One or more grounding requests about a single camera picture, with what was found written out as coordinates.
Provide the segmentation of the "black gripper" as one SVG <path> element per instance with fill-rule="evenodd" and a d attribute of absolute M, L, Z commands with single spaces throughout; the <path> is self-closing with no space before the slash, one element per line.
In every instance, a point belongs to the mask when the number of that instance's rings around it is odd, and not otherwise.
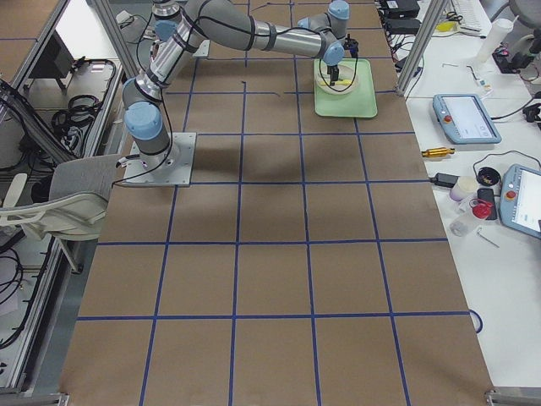
<path fill-rule="evenodd" d="M 330 83 L 336 83 L 339 80 L 339 74 L 340 70 L 337 65 L 328 65 L 327 66 L 327 74 L 329 75 L 329 82 Z"/>

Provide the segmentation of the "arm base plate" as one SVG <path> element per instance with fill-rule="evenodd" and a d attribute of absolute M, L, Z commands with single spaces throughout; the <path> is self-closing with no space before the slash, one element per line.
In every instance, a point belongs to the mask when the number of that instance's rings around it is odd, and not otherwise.
<path fill-rule="evenodd" d="M 210 53 L 210 41 L 204 40 L 199 44 L 199 48 L 193 54 L 194 58 L 208 58 Z"/>
<path fill-rule="evenodd" d="M 128 187 L 189 187 L 194 163 L 196 133 L 172 133 L 172 149 L 149 156 L 139 151 L 133 142 L 130 154 L 137 155 L 126 161 L 123 181 Z"/>

